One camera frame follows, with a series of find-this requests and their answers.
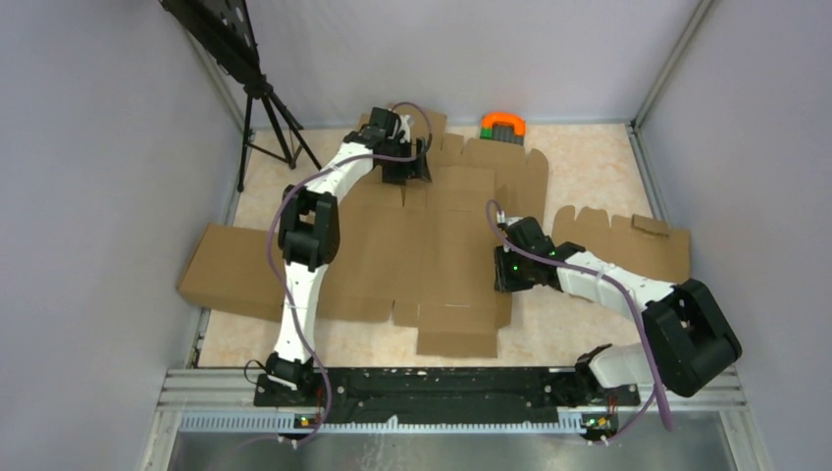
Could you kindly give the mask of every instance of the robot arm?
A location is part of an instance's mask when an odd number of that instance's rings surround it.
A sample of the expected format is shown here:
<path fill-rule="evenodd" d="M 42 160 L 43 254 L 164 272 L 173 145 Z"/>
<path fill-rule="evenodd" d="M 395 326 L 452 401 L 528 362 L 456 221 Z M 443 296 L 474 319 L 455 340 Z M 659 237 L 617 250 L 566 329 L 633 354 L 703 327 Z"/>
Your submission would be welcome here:
<path fill-rule="evenodd" d="M 500 291 L 546 285 L 587 298 L 630 318 L 627 298 L 602 276 L 622 285 L 635 301 L 662 383 L 690 397 L 742 354 L 742 348 L 707 287 L 693 279 L 681 285 L 651 280 L 600 260 L 584 247 L 565 242 L 557 247 L 534 218 L 497 215 L 506 239 L 539 257 L 560 262 L 560 267 L 531 260 L 498 246 L 494 249 L 495 288 Z M 587 269 L 593 274 L 563 267 Z M 579 359 L 588 363 L 594 381 L 605 389 L 653 381 L 645 346 L 603 345 Z"/>
<path fill-rule="evenodd" d="M 321 173 L 325 174 L 300 189 L 290 185 L 281 216 L 278 245 L 283 251 L 286 284 L 289 294 L 284 300 L 284 322 L 274 351 L 266 362 L 269 378 L 293 390 L 302 387 L 312 369 L 310 353 L 301 335 L 314 348 L 315 316 L 321 283 L 329 264 L 338 253 L 338 202 L 361 177 L 381 165 L 385 183 L 405 184 L 409 179 L 430 181 L 425 152 L 430 145 L 416 142 L 416 156 L 411 157 L 412 142 L 409 117 L 374 108 L 370 121 L 360 131 L 348 134 L 333 160 Z M 399 161 L 357 156 L 384 155 Z M 302 218 L 314 214 L 314 222 Z M 300 332 L 292 319 L 297 313 Z"/>

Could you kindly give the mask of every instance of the cardboard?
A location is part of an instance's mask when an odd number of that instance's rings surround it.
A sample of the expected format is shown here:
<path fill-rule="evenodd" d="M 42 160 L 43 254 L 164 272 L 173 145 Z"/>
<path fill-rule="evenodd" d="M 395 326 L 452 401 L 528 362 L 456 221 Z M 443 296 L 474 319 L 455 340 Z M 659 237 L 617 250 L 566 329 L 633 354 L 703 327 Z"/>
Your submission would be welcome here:
<path fill-rule="evenodd" d="M 280 321 L 284 290 L 266 261 L 265 231 L 210 224 L 177 289 L 188 302 L 245 316 Z M 276 257 L 280 257 L 277 242 Z M 283 264 L 278 260 L 278 268 Z"/>
<path fill-rule="evenodd" d="M 419 113 L 397 111 L 414 117 L 415 136 L 426 136 Z M 496 197 L 509 214 L 542 220 L 548 163 L 515 144 L 463 143 L 445 134 L 444 115 L 428 114 L 433 181 L 383 184 L 376 169 L 338 204 L 340 246 L 321 286 L 318 317 L 392 317 L 419 330 L 418 354 L 496 357 L 497 330 L 511 323 L 511 295 L 494 291 L 498 240 L 486 202 Z M 195 304 L 279 320 L 283 291 L 266 263 L 265 242 L 262 231 L 209 227 L 180 292 Z"/>
<path fill-rule="evenodd" d="M 627 271 L 670 283 L 683 283 L 691 274 L 691 233 L 646 216 L 614 215 L 602 209 L 564 206 L 554 215 L 555 245 L 583 245 L 601 260 Z"/>

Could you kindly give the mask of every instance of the black music stand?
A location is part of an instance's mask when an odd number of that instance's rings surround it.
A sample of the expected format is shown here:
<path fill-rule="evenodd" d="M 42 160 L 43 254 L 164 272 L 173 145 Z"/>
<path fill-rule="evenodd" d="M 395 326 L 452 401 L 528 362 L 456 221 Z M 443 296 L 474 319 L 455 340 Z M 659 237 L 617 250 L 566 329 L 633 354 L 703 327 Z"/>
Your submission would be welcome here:
<path fill-rule="evenodd" d="M 318 170 L 321 163 L 300 130 L 303 126 L 288 110 L 274 88 L 266 81 L 266 75 L 260 70 L 260 55 L 254 41 L 254 31 L 248 18 L 245 0 L 159 0 L 162 7 L 170 12 L 190 32 L 193 37 L 217 60 L 217 64 L 228 72 L 245 90 L 245 127 L 242 135 L 242 152 L 239 159 L 239 181 L 236 189 L 243 190 L 245 177 L 246 147 L 252 147 L 278 160 L 288 163 L 291 169 L 297 165 L 301 148 Z M 254 100 L 263 102 L 269 122 L 278 136 L 284 156 L 277 155 L 251 143 L 251 106 Z M 275 108 L 286 122 L 289 131 L 297 137 L 300 146 L 292 153 L 281 130 L 281 124 L 275 115 Z"/>

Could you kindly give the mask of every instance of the gray wall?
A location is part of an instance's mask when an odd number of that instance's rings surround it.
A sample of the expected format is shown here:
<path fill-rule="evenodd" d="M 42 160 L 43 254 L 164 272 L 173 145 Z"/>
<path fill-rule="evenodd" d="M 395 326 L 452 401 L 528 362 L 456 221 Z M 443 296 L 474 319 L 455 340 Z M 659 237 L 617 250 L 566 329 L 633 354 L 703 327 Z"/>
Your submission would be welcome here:
<path fill-rule="evenodd" d="M 239 134 L 155 1 L 0 15 L 0 468 L 134 469 Z"/>
<path fill-rule="evenodd" d="M 719 2 L 645 128 L 778 469 L 828 469 L 832 3 Z"/>
<path fill-rule="evenodd" d="M 248 2 L 263 69 L 310 127 L 352 125 L 373 105 L 405 99 L 456 123 L 494 110 L 530 121 L 624 121 L 697 3 Z"/>

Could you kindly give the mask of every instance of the orange object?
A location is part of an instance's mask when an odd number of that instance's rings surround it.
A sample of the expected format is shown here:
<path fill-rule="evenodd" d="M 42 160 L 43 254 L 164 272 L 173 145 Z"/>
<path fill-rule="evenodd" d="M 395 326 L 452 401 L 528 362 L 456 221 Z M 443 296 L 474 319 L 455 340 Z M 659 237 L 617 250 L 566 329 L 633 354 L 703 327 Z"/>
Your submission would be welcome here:
<path fill-rule="evenodd" d="M 511 126 L 517 135 L 526 135 L 526 122 L 511 113 L 488 113 L 483 118 L 483 128 L 491 129 L 494 125 Z"/>

